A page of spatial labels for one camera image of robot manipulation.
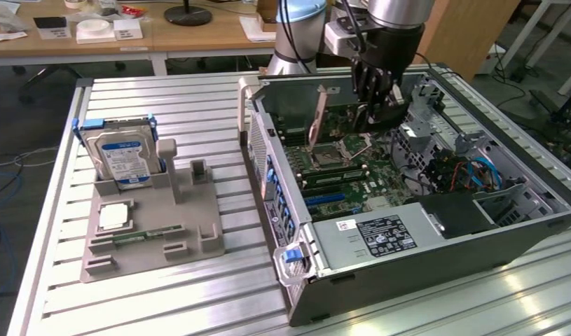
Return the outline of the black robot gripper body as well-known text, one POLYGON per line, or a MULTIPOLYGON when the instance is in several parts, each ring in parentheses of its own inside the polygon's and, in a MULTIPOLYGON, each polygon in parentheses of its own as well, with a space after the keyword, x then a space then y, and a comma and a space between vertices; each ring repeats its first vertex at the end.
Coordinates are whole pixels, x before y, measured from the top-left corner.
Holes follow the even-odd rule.
POLYGON ((363 66, 400 76, 413 60, 423 32, 423 24, 411 29, 380 27, 369 30, 367 49, 360 53, 363 66))

